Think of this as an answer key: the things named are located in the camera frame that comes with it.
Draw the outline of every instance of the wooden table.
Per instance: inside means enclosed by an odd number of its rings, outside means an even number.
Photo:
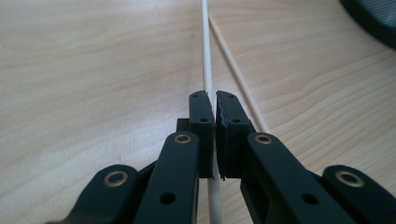
[[[272,133],[302,164],[320,175],[352,166],[396,195],[396,52],[337,1],[209,6]],[[99,170],[158,158],[203,88],[200,17],[199,1],[0,3],[0,223],[60,220]],[[214,39],[212,55],[214,89],[245,103]],[[221,189],[224,223],[251,222],[239,182]]]

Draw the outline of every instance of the tabletop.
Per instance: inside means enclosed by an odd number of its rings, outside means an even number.
[[[199,1],[0,2],[0,223],[65,218],[101,169],[140,170],[203,89]],[[272,134],[312,172],[357,168],[396,195],[396,52],[330,0],[213,0]],[[214,90],[246,101],[215,38]],[[198,223],[208,223],[206,180]],[[239,181],[224,223],[251,223]]]

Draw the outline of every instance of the white stick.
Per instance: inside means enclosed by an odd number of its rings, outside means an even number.
[[[209,39],[209,19],[207,13],[207,2],[201,0],[202,10],[202,44],[203,44],[203,64],[204,64],[204,90],[207,92],[211,104],[213,101],[213,77],[210,58]],[[213,153],[213,176],[214,179],[207,179],[207,191],[209,200],[209,218],[212,224],[222,223],[221,214],[221,194],[219,186],[219,167],[216,155],[216,146]]]
[[[221,31],[218,25],[216,24],[215,19],[210,14],[209,14],[209,21],[213,29],[214,35],[219,42],[219,46],[223,54],[225,55],[225,59],[227,60],[228,65],[231,66],[236,83],[238,83],[239,87],[241,88],[242,93],[244,94],[245,99],[247,100],[247,105],[250,111],[252,112],[253,117],[256,120],[256,123],[259,125],[259,132],[270,133],[270,129],[268,128],[267,122],[262,117],[262,113],[260,112],[259,107],[255,103],[254,98],[251,95],[248,84],[246,83],[244,76],[242,75],[242,72],[238,67],[238,64],[236,64],[236,61],[233,58],[233,54],[228,48],[227,43],[225,42],[224,37],[222,36]]]

